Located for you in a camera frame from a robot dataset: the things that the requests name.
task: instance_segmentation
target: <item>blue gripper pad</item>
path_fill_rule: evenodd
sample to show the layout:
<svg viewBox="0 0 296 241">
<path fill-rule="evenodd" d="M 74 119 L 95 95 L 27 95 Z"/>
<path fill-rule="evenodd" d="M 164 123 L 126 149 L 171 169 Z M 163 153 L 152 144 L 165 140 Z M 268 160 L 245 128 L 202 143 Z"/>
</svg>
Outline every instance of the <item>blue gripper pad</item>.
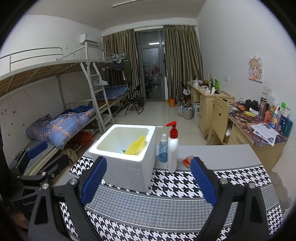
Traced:
<svg viewBox="0 0 296 241">
<path fill-rule="evenodd" d="M 78 190 L 83 206 L 92 201 L 106 170 L 107 161 L 104 157 L 99 156 L 90 169 L 82 172 L 79 178 Z"/>
<path fill-rule="evenodd" d="M 217 193 L 219 191 L 218 177 L 212 170 L 208 170 L 198 157 L 194 157 L 190 162 L 190 169 L 195 181 L 199 185 L 205 200 L 216 205 Z"/>
<path fill-rule="evenodd" d="M 27 152 L 27 158 L 33 159 L 36 156 L 38 156 L 41 152 L 45 151 L 47 149 L 48 145 L 47 142 L 43 141 L 39 143 L 37 146 L 33 147 Z"/>
</svg>

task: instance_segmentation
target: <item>olive curtain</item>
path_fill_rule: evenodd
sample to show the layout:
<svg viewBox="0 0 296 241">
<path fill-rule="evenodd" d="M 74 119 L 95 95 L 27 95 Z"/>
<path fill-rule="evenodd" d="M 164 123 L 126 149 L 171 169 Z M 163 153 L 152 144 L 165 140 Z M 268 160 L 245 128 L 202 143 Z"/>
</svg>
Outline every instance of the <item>olive curtain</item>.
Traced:
<svg viewBox="0 0 296 241">
<path fill-rule="evenodd" d="M 169 98 L 175 98 L 181 81 L 202 80 L 202 58 L 194 26 L 164 25 L 163 30 Z"/>
<path fill-rule="evenodd" d="M 130 60 L 132 66 L 132 90 L 139 85 L 139 59 L 136 43 L 136 34 L 133 29 L 121 31 L 111 35 L 103 37 L 103 49 L 105 52 L 114 54 L 125 54 L 125 57 Z M 106 74 L 108 84 L 110 86 L 114 85 L 124 85 L 126 82 L 123 80 L 122 71 L 117 71 L 115 69 L 109 69 Z"/>
</svg>

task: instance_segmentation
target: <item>anime girl poster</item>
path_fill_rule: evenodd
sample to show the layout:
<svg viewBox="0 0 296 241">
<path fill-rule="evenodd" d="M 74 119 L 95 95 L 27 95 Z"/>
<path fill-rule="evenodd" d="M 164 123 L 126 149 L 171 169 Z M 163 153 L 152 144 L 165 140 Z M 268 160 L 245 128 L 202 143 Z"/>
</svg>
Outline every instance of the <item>anime girl poster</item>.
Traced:
<svg viewBox="0 0 296 241">
<path fill-rule="evenodd" d="M 261 58 L 250 58 L 249 59 L 249 80 L 255 80 L 263 82 L 262 78 L 262 59 Z"/>
</svg>

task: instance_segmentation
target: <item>bed ladder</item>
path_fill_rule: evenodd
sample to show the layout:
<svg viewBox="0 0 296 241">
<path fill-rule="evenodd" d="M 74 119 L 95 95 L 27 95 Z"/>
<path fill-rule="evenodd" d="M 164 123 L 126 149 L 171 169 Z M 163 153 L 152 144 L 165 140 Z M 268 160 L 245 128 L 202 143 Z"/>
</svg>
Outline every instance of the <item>bed ladder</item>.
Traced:
<svg viewBox="0 0 296 241">
<path fill-rule="evenodd" d="M 86 66 L 87 70 L 85 69 L 82 62 L 80 63 L 80 66 L 81 66 L 82 71 L 84 72 L 84 74 L 85 74 L 85 76 L 87 78 L 88 83 L 89 83 L 89 89 L 90 89 L 90 92 L 91 92 L 91 99 L 92 99 L 92 102 L 93 102 L 94 109 L 96 111 L 97 123 L 98 123 L 99 129 L 100 129 L 100 132 L 103 134 L 103 133 L 106 132 L 105 126 L 107 125 L 107 123 L 109 123 L 112 120 L 112 123 L 114 124 L 114 119 L 113 119 L 113 116 L 112 116 L 112 113 L 111 113 L 111 110 L 110 110 L 110 106 L 109 106 L 109 103 L 108 103 L 108 99 L 107 99 L 107 96 L 106 96 L 104 86 L 102 85 L 102 89 L 94 92 L 94 88 L 93 88 L 93 85 L 92 85 L 92 82 L 91 82 L 91 77 L 92 76 L 98 76 L 99 82 L 101 82 L 101 83 L 102 82 L 106 83 L 106 82 L 102 80 L 101 74 L 100 74 L 95 62 L 93 62 L 93 66 L 94 66 L 97 74 L 93 74 L 93 75 L 91 75 L 90 65 L 89 65 L 90 63 L 89 64 L 86 63 L 86 64 L 87 64 L 87 66 Z M 101 92 L 101 91 L 103 91 L 103 95 L 104 95 L 106 103 L 103 106 L 99 107 L 98 102 L 96 100 L 95 93 L 98 93 L 98 92 Z M 108 108 L 109 116 L 111 116 L 111 117 L 109 117 L 106 121 L 104 121 L 100 111 L 102 109 L 104 109 L 106 106 Z"/>
</svg>

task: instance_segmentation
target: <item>door frame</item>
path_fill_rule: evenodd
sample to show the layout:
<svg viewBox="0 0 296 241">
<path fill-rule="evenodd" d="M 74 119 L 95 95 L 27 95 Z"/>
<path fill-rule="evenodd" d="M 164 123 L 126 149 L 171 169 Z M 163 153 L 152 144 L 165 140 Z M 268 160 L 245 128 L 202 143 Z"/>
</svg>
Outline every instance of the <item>door frame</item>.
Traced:
<svg viewBox="0 0 296 241">
<path fill-rule="evenodd" d="M 138 49 L 138 57 L 139 57 L 139 67 L 140 67 L 140 79 L 142 84 L 142 93 L 144 96 L 145 101 L 165 101 L 165 64 L 164 64 L 164 51 L 163 47 L 164 44 L 162 44 L 161 40 L 161 30 L 162 28 L 158 29 L 149 29 L 149 30 L 143 30 L 143 31 L 137 31 L 136 32 L 136 39 L 137 39 L 137 49 Z M 143 32 L 152 32 L 152 31 L 158 31 L 159 35 L 159 45 L 143 45 L 140 46 L 139 43 L 139 33 Z M 144 81 L 144 71 L 143 71 L 143 56 L 142 56 L 142 50 L 143 49 L 155 49 L 158 48 L 158 55 L 159 55 L 159 65 L 160 65 L 160 73 L 161 73 L 161 99 L 147 99 L 146 98 L 146 91 L 145 91 L 145 81 Z"/>
</svg>

